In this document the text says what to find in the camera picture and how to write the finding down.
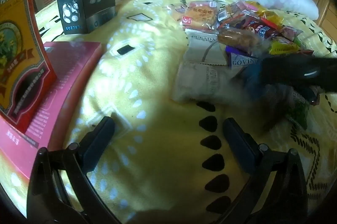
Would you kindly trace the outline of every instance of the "red snack bag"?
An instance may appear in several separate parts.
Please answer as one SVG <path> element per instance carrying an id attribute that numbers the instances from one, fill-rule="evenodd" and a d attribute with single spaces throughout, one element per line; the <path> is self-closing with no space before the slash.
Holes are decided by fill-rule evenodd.
<path id="1" fill-rule="evenodd" d="M 253 33 L 263 37 L 264 39 L 273 38 L 280 34 L 280 32 L 270 26 L 267 26 L 261 21 L 250 22 L 246 29 L 251 30 Z"/>

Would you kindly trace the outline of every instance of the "chocolate wrapper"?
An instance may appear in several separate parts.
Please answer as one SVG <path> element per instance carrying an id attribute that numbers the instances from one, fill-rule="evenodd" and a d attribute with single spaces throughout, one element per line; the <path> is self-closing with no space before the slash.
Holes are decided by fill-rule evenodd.
<path id="1" fill-rule="evenodd" d="M 256 63 L 257 58 L 251 57 L 249 54 L 238 50 L 232 46 L 226 46 L 226 54 L 230 68 L 246 67 L 250 64 Z"/>

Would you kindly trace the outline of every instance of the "plastic bag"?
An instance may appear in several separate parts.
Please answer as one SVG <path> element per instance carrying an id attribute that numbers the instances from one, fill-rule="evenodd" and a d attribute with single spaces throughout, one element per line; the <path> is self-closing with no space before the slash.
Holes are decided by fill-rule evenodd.
<path id="1" fill-rule="evenodd" d="M 259 56 L 267 50 L 269 42 L 264 41 L 259 35 L 255 35 L 249 30 L 240 30 L 232 27 L 221 28 L 218 34 L 218 41 L 243 50 L 250 55 Z"/>
<path id="2" fill-rule="evenodd" d="M 192 29 L 185 30 L 188 48 L 184 60 L 211 65 L 227 65 L 227 59 L 220 49 L 217 32 L 206 33 Z"/>
<path id="3" fill-rule="evenodd" d="M 214 30 L 219 7 L 215 1 L 192 1 L 182 17 L 185 28 L 195 30 Z"/>
<path id="4" fill-rule="evenodd" d="M 227 105 L 246 105 L 249 103 L 248 96 L 240 86 L 231 81 L 234 76 L 227 66 L 182 62 L 176 76 L 172 99 L 176 102 L 195 99 Z"/>
<path id="5" fill-rule="evenodd" d="M 297 44 L 284 37 L 277 36 L 272 39 L 269 54 L 297 53 L 299 50 L 300 47 Z"/>
<path id="6" fill-rule="evenodd" d="M 303 31 L 295 29 L 294 27 L 291 26 L 284 26 L 281 29 L 281 34 L 290 41 L 294 41 L 295 38 L 301 33 L 303 33 Z"/>
<path id="7" fill-rule="evenodd" d="M 267 26 L 262 21 L 252 21 L 249 23 L 246 29 L 250 30 L 256 35 L 263 37 L 264 39 L 273 38 L 280 34 L 280 32 L 270 26 Z"/>
<path id="8" fill-rule="evenodd" d="M 247 3 L 248 6 L 251 7 L 252 11 L 255 11 L 257 13 L 257 16 L 263 17 L 263 18 L 271 21 L 272 23 L 277 25 L 278 28 L 282 27 L 283 18 L 278 16 L 275 12 L 269 11 L 268 9 L 266 9 L 261 4 L 259 4 L 258 2 L 255 2 L 255 1 L 247 1 L 246 3 Z"/>

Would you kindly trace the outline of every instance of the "white pattern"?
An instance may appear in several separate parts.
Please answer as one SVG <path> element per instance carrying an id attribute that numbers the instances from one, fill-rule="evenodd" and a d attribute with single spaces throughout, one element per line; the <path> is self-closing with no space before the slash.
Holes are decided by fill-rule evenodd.
<path id="1" fill-rule="evenodd" d="M 125 84 L 125 80 L 122 79 L 121 81 L 119 81 L 119 86 L 118 86 L 118 90 L 119 91 L 122 91 L 123 87 L 124 87 L 124 84 Z"/>
<path id="2" fill-rule="evenodd" d="M 136 141 L 137 143 L 142 143 L 143 137 L 142 136 L 134 136 L 134 141 Z"/>
<path id="3" fill-rule="evenodd" d="M 135 98 L 138 95 L 138 91 L 137 90 L 133 90 L 129 96 L 129 98 Z"/>
<path id="4" fill-rule="evenodd" d="M 16 173 L 12 173 L 11 175 L 11 181 L 15 187 L 20 187 L 21 186 L 21 180 L 17 176 Z"/>
<path id="5" fill-rule="evenodd" d="M 105 191 L 107 188 L 107 181 L 105 179 L 101 179 L 101 182 L 99 184 L 99 189 L 101 192 Z"/>
<path id="6" fill-rule="evenodd" d="M 139 132 L 145 132 L 146 131 L 146 125 L 145 124 L 139 125 L 136 128 L 136 130 L 139 131 Z"/>
<path id="7" fill-rule="evenodd" d="M 109 198 L 111 200 L 114 200 L 116 197 L 118 196 L 118 191 L 116 188 L 112 188 L 111 191 L 110 191 L 110 195 L 109 195 Z"/>
<path id="8" fill-rule="evenodd" d="M 89 178 L 90 183 L 92 184 L 93 187 L 95 187 L 96 184 L 96 174 L 92 173 L 91 177 Z"/>
<path id="9" fill-rule="evenodd" d="M 117 161 L 114 161 L 114 162 L 112 163 L 112 171 L 113 171 L 114 173 L 117 173 L 117 172 L 119 171 L 119 165 L 118 165 L 118 162 L 117 162 Z"/>
<path id="10" fill-rule="evenodd" d="M 135 147 L 133 147 L 133 146 L 128 146 L 127 148 L 128 148 L 128 150 L 129 150 L 129 152 L 130 152 L 131 154 L 136 154 L 136 153 L 137 153 L 137 150 L 136 150 Z"/>
<path id="11" fill-rule="evenodd" d="M 132 107 L 133 107 L 133 108 L 137 108 L 137 107 L 139 107 L 142 103 L 143 103 L 142 100 L 141 100 L 141 99 L 138 99 L 138 100 L 132 105 Z"/>
<path id="12" fill-rule="evenodd" d="M 140 111 L 139 114 L 137 115 L 137 118 L 139 118 L 139 119 L 144 119 L 145 117 L 146 117 L 145 111 Z"/>
<path id="13" fill-rule="evenodd" d="M 107 162 L 105 161 L 103 163 L 103 167 L 102 167 L 102 174 L 107 175 L 108 172 L 109 172 L 109 166 L 108 166 Z"/>
<path id="14" fill-rule="evenodd" d="M 124 166 L 128 166 L 129 165 L 129 159 L 126 155 L 121 154 L 121 160 Z"/>
<path id="15" fill-rule="evenodd" d="M 124 93 L 127 93 L 132 87 L 132 83 L 131 82 L 128 82 L 125 86 L 125 89 L 124 89 Z"/>
<path id="16" fill-rule="evenodd" d="M 119 209 L 123 210 L 128 206 L 128 202 L 125 199 L 122 199 L 121 202 L 119 203 Z"/>

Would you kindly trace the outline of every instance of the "snack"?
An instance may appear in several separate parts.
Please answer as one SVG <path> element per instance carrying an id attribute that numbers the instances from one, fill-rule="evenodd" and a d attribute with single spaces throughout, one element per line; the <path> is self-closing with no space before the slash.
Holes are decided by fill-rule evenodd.
<path id="1" fill-rule="evenodd" d="M 228 56 L 229 67 L 245 67 L 256 63 L 257 58 L 251 57 L 249 54 L 240 51 L 232 46 L 226 46 L 226 54 Z"/>
<path id="2" fill-rule="evenodd" d="M 281 29 L 281 34 L 285 38 L 289 39 L 290 41 L 294 41 L 295 38 L 301 33 L 303 33 L 303 31 L 297 30 L 297 29 L 295 29 L 294 27 L 291 27 L 291 26 L 284 26 Z"/>
<path id="3" fill-rule="evenodd" d="M 261 21 L 250 22 L 246 29 L 252 31 L 254 34 L 263 37 L 264 39 L 273 38 L 279 35 L 279 32 L 277 30 L 273 29 L 270 26 L 267 26 Z"/>
<path id="4" fill-rule="evenodd" d="M 215 1 L 190 2 L 182 17 L 182 25 L 195 30 L 214 30 L 218 14 Z"/>
<path id="5" fill-rule="evenodd" d="M 55 79 L 33 0 L 0 0 L 0 115 L 25 133 Z"/>
<path id="6" fill-rule="evenodd" d="M 184 60 L 211 65 L 227 65 L 226 57 L 220 49 L 216 33 L 205 33 L 192 29 L 185 30 L 188 48 Z"/>
<path id="7" fill-rule="evenodd" d="M 297 53 L 299 50 L 299 46 L 295 43 L 284 37 L 277 36 L 272 39 L 269 54 Z"/>
<path id="8" fill-rule="evenodd" d="M 243 50 L 249 54 L 264 45 L 263 39 L 248 30 L 240 30 L 232 27 L 221 28 L 218 41 L 225 45 Z"/>
<path id="9" fill-rule="evenodd" d="M 277 29 L 282 27 L 283 18 L 278 16 L 275 12 L 269 11 L 268 9 L 266 9 L 261 4 L 255 1 L 247 1 L 246 4 L 251 7 L 250 9 L 252 11 L 255 11 L 257 13 L 257 16 L 265 18 L 270 22 L 274 23 L 274 25 L 277 26 Z"/>

